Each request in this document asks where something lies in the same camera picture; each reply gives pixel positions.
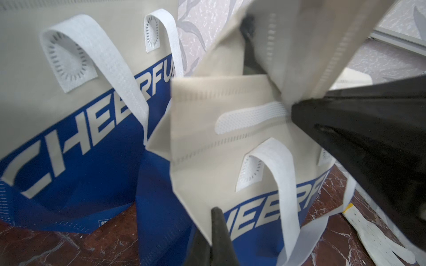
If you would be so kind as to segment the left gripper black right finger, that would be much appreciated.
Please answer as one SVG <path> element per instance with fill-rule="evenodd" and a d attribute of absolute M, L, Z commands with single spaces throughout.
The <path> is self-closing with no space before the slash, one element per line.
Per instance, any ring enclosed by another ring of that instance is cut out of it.
<path fill-rule="evenodd" d="M 212 245 L 210 250 L 211 266 L 239 266 L 223 211 L 215 207 L 211 211 Z"/>

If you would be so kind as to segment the blue beige takeout bag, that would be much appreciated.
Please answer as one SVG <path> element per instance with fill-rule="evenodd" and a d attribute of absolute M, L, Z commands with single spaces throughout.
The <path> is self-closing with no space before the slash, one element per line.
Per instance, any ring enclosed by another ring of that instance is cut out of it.
<path fill-rule="evenodd" d="M 135 200 L 183 74 L 176 1 L 1 2 L 1 221 L 91 233 Z"/>
<path fill-rule="evenodd" d="M 294 124 L 291 107 L 320 99 L 392 1 L 252 1 L 227 23 L 190 77 L 174 78 L 171 108 L 147 148 L 170 162 L 173 193 L 212 245 L 223 211 L 240 266 L 300 266 L 329 215 L 303 220 L 334 159 Z M 241 21 L 254 16 L 255 58 L 243 75 Z"/>

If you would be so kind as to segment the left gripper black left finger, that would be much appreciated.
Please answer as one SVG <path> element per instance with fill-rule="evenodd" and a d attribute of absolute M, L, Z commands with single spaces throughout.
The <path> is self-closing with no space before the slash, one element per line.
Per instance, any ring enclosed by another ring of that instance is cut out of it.
<path fill-rule="evenodd" d="M 202 233 L 197 229 L 184 266 L 209 266 L 211 263 L 211 247 Z"/>

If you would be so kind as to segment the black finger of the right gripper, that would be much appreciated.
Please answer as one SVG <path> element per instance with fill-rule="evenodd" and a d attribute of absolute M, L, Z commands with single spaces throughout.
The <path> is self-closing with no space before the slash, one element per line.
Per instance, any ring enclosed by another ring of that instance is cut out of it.
<path fill-rule="evenodd" d="M 254 21 L 254 16 L 248 14 L 240 24 L 240 33 L 242 34 L 245 41 L 243 75 L 266 74 L 262 66 L 258 64 L 255 58 L 253 46 L 253 37 L 255 31 Z"/>
<path fill-rule="evenodd" d="M 292 121 L 336 158 L 419 249 L 426 247 L 426 78 L 329 91 Z"/>

